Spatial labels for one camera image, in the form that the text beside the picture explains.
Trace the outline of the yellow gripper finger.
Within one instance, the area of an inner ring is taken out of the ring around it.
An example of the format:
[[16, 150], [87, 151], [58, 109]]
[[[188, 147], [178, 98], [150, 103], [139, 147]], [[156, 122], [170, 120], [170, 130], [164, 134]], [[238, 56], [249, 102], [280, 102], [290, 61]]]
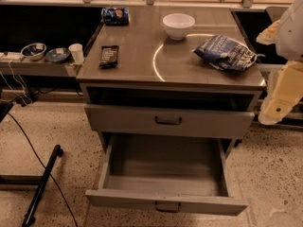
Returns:
[[267, 97], [261, 104], [258, 121], [263, 125], [280, 122], [302, 98], [303, 62], [288, 61], [270, 72]]
[[279, 26], [279, 20], [273, 22], [270, 26], [265, 28], [256, 38], [259, 44], [274, 44], [276, 42], [276, 34]]

